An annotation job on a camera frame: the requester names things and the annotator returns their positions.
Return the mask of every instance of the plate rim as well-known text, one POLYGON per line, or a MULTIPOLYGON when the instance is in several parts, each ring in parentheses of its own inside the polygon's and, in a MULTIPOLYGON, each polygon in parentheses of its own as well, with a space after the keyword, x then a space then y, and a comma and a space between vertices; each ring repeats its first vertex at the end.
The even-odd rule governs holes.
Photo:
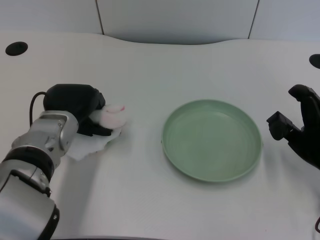
POLYGON ((193 178, 193 179, 197 179, 197 180, 200 180, 200 181, 204 181, 204 182, 208 182, 208 183, 224 183, 224 182, 229 182, 229 181, 232 181, 232 180, 235 180, 235 179, 238 179, 244 175, 246 175, 247 173, 249 173, 253 168, 255 168, 255 166, 258 164, 258 162, 260 161, 261 159, 261 154, 262 154, 262 148, 263 148, 263 140, 262 140, 262 136, 261 136, 261 132, 260 132, 260 129, 258 128, 256 122, 252 119, 252 117, 250 117, 245 111, 243 111, 241 108, 231 104, 231 103, 228 103, 226 101, 221 101, 221 100, 216 100, 216 99, 209 99, 209 98, 206 98, 206 99, 198 99, 198 100, 193 100, 193 101, 189 101, 183 105, 180 105, 179 107, 175 108, 170 114, 169 116, 166 118, 165 122, 164 122, 164 125, 162 127, 162 131, 161 131, 161 145, 162 145, 162 149, 163 149, 163 152, 166 156, 166 158, 170 161, 170 163, 172 163, 174 165, 174 167, 176 169, 178 169, 180 172, 184 173, 185 175, 193 178), (169 118, 172 116, 172 114, 174 114, 177 110, 179 110, 180 108, 184 107, 185 105, 188 105, 188 104, 191 104, 191 103, 195 103, 195 102, 202 102, 202 101, 211 101, 211 102, 218 102, 218 103, 223 103, 223 104, 227 104, 227 105, 230 105, 238 110, 240 110, 241 112, 243 112, 252 122, 253 122, 253 125, 255 126, 255 128, 257 129, 257 132, 258 132, 258 137, 259 137, 259 140, 260 140, 260 145, 259 145, 259 153, 257 155, 257 158, 255 159, 254 163, 246 170, 244 171, 243 173, 237 175, 237 176, 234 176, 234 177, 230 177, 230 178, 227 178, 227 179, 224 179, 224 180, 208 180, 208 179, 203 179, 201 177, 196 177, 196 176, 192 176, 191 174, 185 172, 184 170, 181 170, 179 167, 177 167, 177 165, 170 159, 168 153, 167 153, 167 150, 166 150, 166 147, 165 147, 165 144, 164 144, 164 131, 165 131, 165 126, 169 120, 169 118))

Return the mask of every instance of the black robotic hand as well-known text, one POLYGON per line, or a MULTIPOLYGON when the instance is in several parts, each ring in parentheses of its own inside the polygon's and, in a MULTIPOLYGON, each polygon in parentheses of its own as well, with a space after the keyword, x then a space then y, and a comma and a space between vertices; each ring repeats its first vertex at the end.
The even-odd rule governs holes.
POLYGON ((106 104, 104 96, 97 89, 84 84, 57 84, 51 87, 43 99, 46 111, 58 110, 72 113, 79 123, 77 133, 92 136, 110 136, 111 129, 93 123, 89 115, 106 104))
MULTIPOLYGON (((320 98, 312 88, 295 85, 289 90, 301 104, 304 127, 299 130, 280 112, 273 114, 267 122, 272 137, 279 141, 288 140, 288 145, 307 163, 320 169, 320 98)), ((320 217, 315 230, 320 233, 320 217)))

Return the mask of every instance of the white tissue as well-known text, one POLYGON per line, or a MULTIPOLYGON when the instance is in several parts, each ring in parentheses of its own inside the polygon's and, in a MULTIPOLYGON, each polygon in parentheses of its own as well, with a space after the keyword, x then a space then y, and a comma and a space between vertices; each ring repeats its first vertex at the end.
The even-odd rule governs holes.
POLYGON ((89 154, 103 150, 108 142, 120 135, 121 130, 122 128, 114 129, 110 136, 86 136, 77 133, 66 155, 80 161, 89 154))

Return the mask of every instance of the table surface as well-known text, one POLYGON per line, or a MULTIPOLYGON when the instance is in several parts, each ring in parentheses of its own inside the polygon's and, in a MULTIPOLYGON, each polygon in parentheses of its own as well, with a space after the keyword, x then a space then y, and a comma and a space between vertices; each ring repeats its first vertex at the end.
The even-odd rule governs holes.
MULTIPOLYGON (((59 238, 141 237, 164 240, 320 239, 320 172, 266 119, 280 111, 302 127, 295 84, 320 93, 309 57, 319 42, 231 40, 207 45, 143 44, 86 33, 0 32, 0 150, 25 133, 32 96, 58 83, 90 84, 108 104, 124 103, 129 122, 103 152, 64 157, 51 181, 60 209, 59 238), (20 56, 7 45, 29 46, 20 56), (247 112, 263 139, 257 167, 227 183, 205 183, 165 158, 161 131, 169 114, 198 99, 247 112)), ((42 111, 35 104, 34 115, 42 111)))

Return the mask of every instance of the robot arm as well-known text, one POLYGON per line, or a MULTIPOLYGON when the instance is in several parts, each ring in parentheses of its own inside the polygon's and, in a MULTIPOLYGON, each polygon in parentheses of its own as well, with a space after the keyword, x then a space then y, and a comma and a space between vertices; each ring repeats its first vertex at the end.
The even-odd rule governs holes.
MULTIPOLYGON (((320 170, 320 97, 312 88, 304 85, 293 86, 289 94, 300 102, 304 126, 298 129, 277 111, 267 120, 270 133, 277 141, 285 138, 299 157, 320 170)), ((319 224, 320 217, 315 223, 318 233, 319 224)))
POLYGON ((0 163, 0 239, 49 240, 59 221, 50 180, 76 133, 110 136, 89 115, 105 105, 89 85, 58 84, 43 100, 46 111, 12 143, 0 163))
POLYGON ((44 111, 30 130, 12 143, 0 164, 0 239, 50 239, 59 210, 49 182, 77 133, 67 111, 44 111))

